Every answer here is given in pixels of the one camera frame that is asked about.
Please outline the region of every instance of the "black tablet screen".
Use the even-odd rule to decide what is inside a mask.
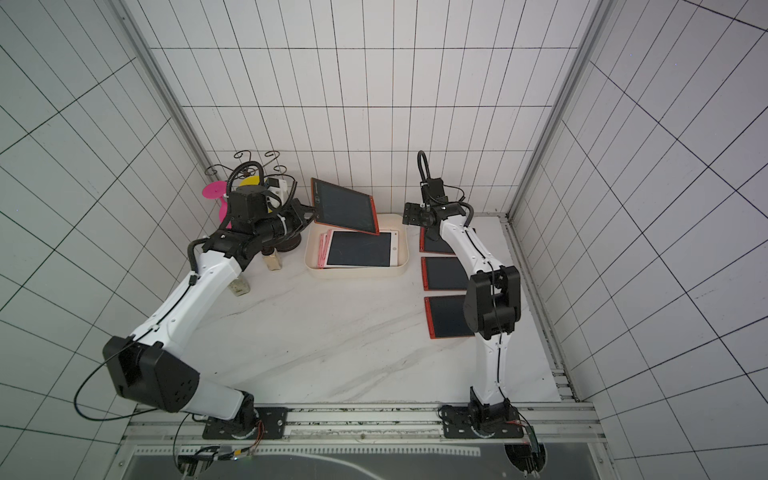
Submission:
[[[391,242],[390,232],[369,235],[334,231],[326,265],[389,266]]]
[[[424,290],[467,290],[469,278],[457,257],[422,257]]]
[[[452,338],[475,335],[464,320],[464,296],[428,296],[427,320],[432,338]]]
[[[370,195],[312,179],[317,221],[334,227],[377,233],[376,211]]]

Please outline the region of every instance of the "marble table surface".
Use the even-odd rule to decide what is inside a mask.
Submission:
[[[476,217],[472,226],[501,262],[513,264],[498,217]],[[304,242],[283,255],[282,270],[253,259],[244,274],[251,291],[235,297],[224,290],[183,360],[203,377],[253,393],[257,403],[467,402],[476,340],[429,338],[419,228],[407,228],[402,276],[314,278],[303,263]],[[525,291],[522,298],[508,396],[559,402]]]

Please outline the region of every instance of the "plastic storage tray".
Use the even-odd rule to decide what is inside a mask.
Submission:
[[[305,230],[306,250],[304,264],[315,278],[363,278],[373,276],[403,275],[408,265],[408,232],[402,224],[402,217],[397,214],[379,214],[379,230],[397,230],[397,266],[362,266],[360,268],[318,268],[317,254],[320,234],[332,228],[319,223],[312,223]]]

